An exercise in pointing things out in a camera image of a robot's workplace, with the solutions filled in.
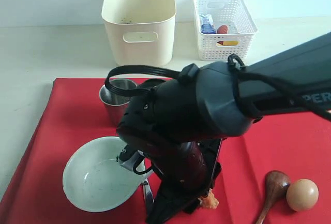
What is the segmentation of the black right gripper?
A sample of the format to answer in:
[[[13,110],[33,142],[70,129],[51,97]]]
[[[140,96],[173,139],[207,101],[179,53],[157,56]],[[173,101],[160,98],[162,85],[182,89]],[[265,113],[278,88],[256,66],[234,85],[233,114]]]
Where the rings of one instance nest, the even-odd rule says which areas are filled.
[[[220,139],[181,144],[163,139],[144,142],[144,154],[161,179],[146,223],[165,223],[181,210],[192,214],[201,207],[221,170],[220,146]]]

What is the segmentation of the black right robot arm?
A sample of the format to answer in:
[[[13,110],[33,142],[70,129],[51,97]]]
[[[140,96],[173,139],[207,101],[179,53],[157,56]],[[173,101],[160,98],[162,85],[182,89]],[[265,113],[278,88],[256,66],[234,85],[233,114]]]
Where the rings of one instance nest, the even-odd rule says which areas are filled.
[[[267,115],[312,112],[330,120],[330,34],[247,66],[236,55],[181,71],[127,65],[105,80],[130,99],[119,137],[161,179],[147,223],[192,212],[213,187],[221,143]]]

